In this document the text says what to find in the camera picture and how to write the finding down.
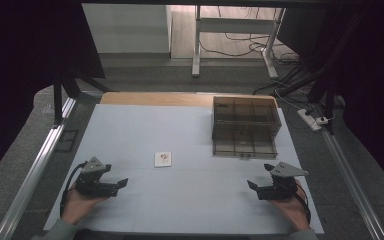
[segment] desk leg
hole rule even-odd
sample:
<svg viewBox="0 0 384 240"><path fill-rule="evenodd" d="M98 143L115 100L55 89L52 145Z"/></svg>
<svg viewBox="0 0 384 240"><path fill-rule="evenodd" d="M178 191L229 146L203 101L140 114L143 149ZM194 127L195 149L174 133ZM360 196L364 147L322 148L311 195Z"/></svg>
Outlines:
<svg viewBox="0 0 384 240"><path fill-rule="evenodd" d="M280 23L282 22L282 16L284 12L284 8L281 8L279 13L274 20L273 29L269 37L269 41L267 42L267 46L263 50L263 58L266 62L267 70L269 71L269 77L271 79L278 79L278 75L276 69L273 66L273 62L271 60L270 54L273 51L273 43L277 36L277 31L279 30Z"/></svg>
<svg viewBox="0 0 384 240"><path fill-rule="evenodd" d="M200 50L199 46L199 35L201 31L201 6L195 7L195 48L193 54L193 62L192 62L192 77L199 77L199 65L200 65Z"/></svg>

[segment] clear plastic box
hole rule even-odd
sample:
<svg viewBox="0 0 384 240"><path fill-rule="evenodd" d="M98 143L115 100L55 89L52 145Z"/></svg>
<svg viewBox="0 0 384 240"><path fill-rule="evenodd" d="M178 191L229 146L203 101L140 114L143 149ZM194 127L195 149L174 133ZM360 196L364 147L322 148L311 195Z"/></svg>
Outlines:
<svg viewBox="0 0 384 240"><path fill-rule="evenodd" d="M241 158L277 156L282 126L275 99L214 97L213 154Z"/></svg>

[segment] white desk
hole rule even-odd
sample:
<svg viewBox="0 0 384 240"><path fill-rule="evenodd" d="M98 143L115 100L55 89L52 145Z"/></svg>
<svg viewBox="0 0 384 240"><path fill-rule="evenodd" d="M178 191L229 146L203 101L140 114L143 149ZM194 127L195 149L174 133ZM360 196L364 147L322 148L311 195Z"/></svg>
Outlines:
<svg viewBox="0 0 384 240"><path fill-rule="evenodd" d="M264 163L276 165L281 160L300 167L282 111L279 113L282 127L276 137L277 158L240 160L212 156L211 107L97 105L70 172L96 156L102 163L112 164L102 182L124 178L129 182L117 197L99 204L79 227L128 234L289 233L291 227L278 210L259 201L247 185L247 180L260 186L271 184ZM155 168L154 153L163 151L172 153L172 166ZM311 225L321 234L305 178L298 179L309 196ZM45 230L59 217L60 197L61 193Z"/></svg>

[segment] gray carpet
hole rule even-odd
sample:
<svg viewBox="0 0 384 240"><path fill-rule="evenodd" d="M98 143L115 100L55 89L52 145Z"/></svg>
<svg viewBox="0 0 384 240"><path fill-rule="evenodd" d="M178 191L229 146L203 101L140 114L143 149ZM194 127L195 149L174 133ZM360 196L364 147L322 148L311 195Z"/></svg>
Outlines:
<svg viewBox="0 0 384 240"><path fill-rule="evenodd" d="M207 60L202 64L200 78L191 77L190 61L169 61L167 59L118 58L103 56L107 76L101 81L114 91L161 91L161 92L228 92L249 93L256 87L271 84L267 70L262 62ZM277 66L279 75L285 76L292 66ZM85 92L95 91L83 84ZM270 94L267 89L259 94ZM303 98L302 93L291 96ZM25 214L23 215L13 239L29 239L42 233L42 227L55 201L71 161L80 144L93 107L99 98L84 94L78 99L74 112L45 169ZM296 109L278 100L285 113L295 149L302 167L310 172L308 184L326 232L319 239L371 239L332 155L320 132L312 132L296 114ZM52 88L39 92L35 99L35 109L11 149L0 164L0 222L12 202L25 174L36 157L53 123ZM384 173L376 161L346 128L342 121L342 110L335 110L334 129L336 137L351 159L356 175L368 198L374 205L384 226ZM178 239L164 236L126 236L129 240ZM212 237L190 237L185 239L225 239ZM259 239L282 239L264 237Z"/></svg>

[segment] cable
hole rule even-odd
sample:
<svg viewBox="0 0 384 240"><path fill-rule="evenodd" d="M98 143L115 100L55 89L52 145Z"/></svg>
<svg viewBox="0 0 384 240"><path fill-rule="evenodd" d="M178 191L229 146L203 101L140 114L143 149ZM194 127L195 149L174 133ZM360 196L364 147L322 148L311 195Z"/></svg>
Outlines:
<svg viewBox="0 0 384 240"><path fill-rule="evenodd" d="M60 202L60 217L62 216L62 213L64 212L65 202L67 201L68 192L72 190L72 189L69 189L71 180L72 180L74 174L77 172L77 170L79 168L83 168L84 166L86 166L86 164L87 164L87 162L77 165L77 167L71 172L70 177L67 180L67 184L65 185L65 189L64 189L64 192L62 193L61 202Z"/></svg>
<svg viewBox="0 0 384 240"><path fill-rule="evenodd" d="M292 107L295 107L295 108L297 108L298 110L300 110L301 108L299 108L299 107L297 107L296 105L294 105L294 104L292 104L292 103L290 103L290 102L288 102L288 101L286 101L285 99L283 99L280 95L279 95L279 93L277 93L277 89L275 89L274 90L274 92L276 93L276 95L280 98L280 99L282 99L285 103L287 103L287 104L289 104L289 105L291 105Z"/></svg>
<svg viewBox="0 0 384 240"><path fill-rule="evenodd" d="M304 207L304 211L306 213L306 217L307 217L307 222L310 223L311 222L311 211L310 211L310 208L308 207L308 198L307 198L307 193L305 193L304 189L299 185L297 184L297 186L299 188L301 188L302 192L304 193L304 196L305 196L305 201L302 199L302 197L300 195L298 195L298 193L294 193L294 197L302 204L302 206Z"/></svg>
<svg viewBox="0 0 384 240"><path fill-rule="evenodd" d="M204 49L204 50L207 51L207 52L218 53L218 54L222 54L222 55L226 55L226 56L230 56L230 57L240 57L240 56L245 56L245 55L250 54L250 53L252 53L252 52L255 51L255 49L251 49L249 52L241 53L241 54L237 54L237 55L235 55L235 54L229 54L229 53L224 53L224 52L215 51L215 50L208 50L208 49L206 49L206 48L202 45L201 41L199 41L199 45L202 47L202 49Z"/></svg>

